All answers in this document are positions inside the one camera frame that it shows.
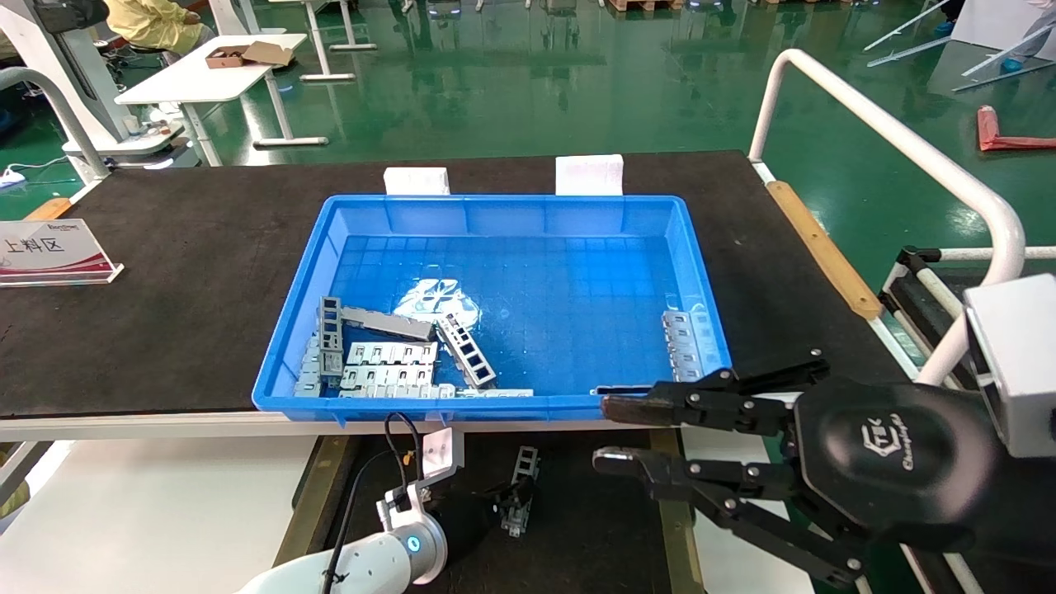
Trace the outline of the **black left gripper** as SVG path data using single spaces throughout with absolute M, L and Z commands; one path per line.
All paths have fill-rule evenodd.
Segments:
M 480 546 L 491 530 L 501 526 L 502 515 L 520 507 L 518 488 L 494 488 L 483 493 L 449 493 L 441 499 L 441 530 L 446 563 L 459 563 Z

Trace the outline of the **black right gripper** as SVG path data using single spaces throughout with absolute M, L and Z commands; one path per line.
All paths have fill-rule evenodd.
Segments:
M 937 553 L 1054 564 L 1054 460 L 1010 454 L 980 396 L 927 384 L 825 380 L 830 373 L 814 352 L 758 375 L 724 367 L 697 380 L 603 386 L 601 411 L 621 424 L 758 437 L 780 435 L 795 417 L 804 481 L 868 535 Z M 777 394 L 802 395 L 794 405 Z M 838 530 L 827 539 L 756 504 L 799 495 L 789 465 L 624 447 L 596 449 L 592 465 L 637 478 L 653 500 L 689 504 L 821 582 L 853 587 L 865 572 L 855 535 Z

